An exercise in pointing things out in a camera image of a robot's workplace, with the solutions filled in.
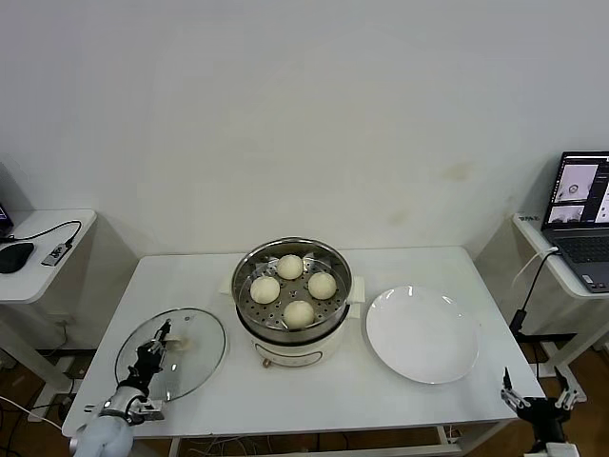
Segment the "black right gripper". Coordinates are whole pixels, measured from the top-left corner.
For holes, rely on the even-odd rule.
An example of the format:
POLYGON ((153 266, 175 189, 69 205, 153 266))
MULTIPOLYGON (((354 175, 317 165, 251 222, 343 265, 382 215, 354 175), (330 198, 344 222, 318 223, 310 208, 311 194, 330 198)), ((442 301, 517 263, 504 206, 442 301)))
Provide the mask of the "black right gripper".
POLYGON ((570 387, 567 378, 554 367, 562 388, 559 398, 523 398, 514 389, 508 367, 504 368, 501 398, 523 421, 532 426, 535 445, 566 443, 563 424, 570 420, 571 411, 579 398, 579 392, 570 387))

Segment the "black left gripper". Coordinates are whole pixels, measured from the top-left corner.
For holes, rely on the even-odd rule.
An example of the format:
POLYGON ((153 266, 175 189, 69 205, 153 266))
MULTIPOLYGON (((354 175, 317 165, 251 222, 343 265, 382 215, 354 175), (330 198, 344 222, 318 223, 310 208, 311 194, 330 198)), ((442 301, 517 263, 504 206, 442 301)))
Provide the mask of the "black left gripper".
POLYGON ((166 319, 151 340, 136 349, 137 360, 128 368, 128 384, 148 387, 153 376, 160 372, 166 351, 166 338, 171 331, 171 320, 166 319))

